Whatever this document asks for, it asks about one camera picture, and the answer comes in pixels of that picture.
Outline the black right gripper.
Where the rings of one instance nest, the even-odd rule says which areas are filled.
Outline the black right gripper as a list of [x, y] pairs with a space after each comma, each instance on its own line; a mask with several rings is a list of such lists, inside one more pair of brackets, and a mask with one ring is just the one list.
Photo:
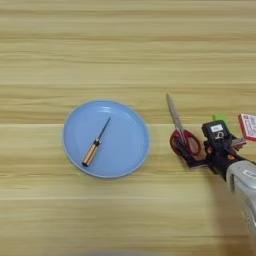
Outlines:
[[206, 157], [203, 160], [196, 160], [180, 139], [172, 140], [173, 150], [181, 156], [192, 167], [207, 166], [214, 174], [226, 177], [227, 169], [236, 162], [242, 161], [243, 157], [237, 154], [237, 150], [246, 144], [244, 138], [235, 138], [224, 142], [204, 142]]

